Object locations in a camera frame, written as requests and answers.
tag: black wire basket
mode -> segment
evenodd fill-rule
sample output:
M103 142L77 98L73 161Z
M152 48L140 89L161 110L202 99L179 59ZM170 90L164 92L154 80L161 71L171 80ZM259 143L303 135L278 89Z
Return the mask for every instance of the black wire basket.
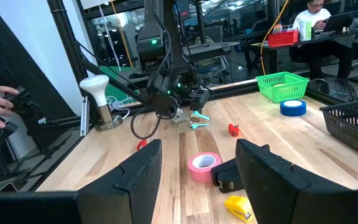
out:
M320 108L327 130L358 151L358 101Z

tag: lamp base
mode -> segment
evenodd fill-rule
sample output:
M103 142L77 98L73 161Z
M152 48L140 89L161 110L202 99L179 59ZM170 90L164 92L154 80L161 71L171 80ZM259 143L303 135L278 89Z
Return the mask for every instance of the lamp base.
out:
M120 126L122 124L122 122L124 122L122 120L122 116L121 115L117 115L117 116L113 116L112 117L112 121L104 123L101 120L99 120L95 125L95 129L97 131L107 131L113 128L116 128L118 126Z

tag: green plastic basket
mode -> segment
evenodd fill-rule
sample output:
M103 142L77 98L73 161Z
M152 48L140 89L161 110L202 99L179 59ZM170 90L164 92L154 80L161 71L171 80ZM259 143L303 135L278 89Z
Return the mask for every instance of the green plastic basket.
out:
M264 75L256 80L260 92L274 103L303 98L309 82L307 78L289 72Z

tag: pink tape roll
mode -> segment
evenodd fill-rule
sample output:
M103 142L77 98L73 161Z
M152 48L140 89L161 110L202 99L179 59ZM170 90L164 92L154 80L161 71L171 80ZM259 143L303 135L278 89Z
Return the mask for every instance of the pink tape roll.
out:
M213 152L193 156L187 163L191 179L197 183L212 182L211 169L222 164L222 159Z

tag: white lamp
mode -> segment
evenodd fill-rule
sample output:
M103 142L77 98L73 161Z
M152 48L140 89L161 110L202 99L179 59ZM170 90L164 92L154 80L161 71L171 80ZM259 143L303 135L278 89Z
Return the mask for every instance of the white lamp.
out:
M81 89L90 93L98 105L101 117L101 122L95 124L95 128L98 131L109 130L119 126L122 123L122 118L120 117L114 121L112 120L110 107L107 104L106 95L104 94L108 83L109 77L107 75L95 75L80 81Z

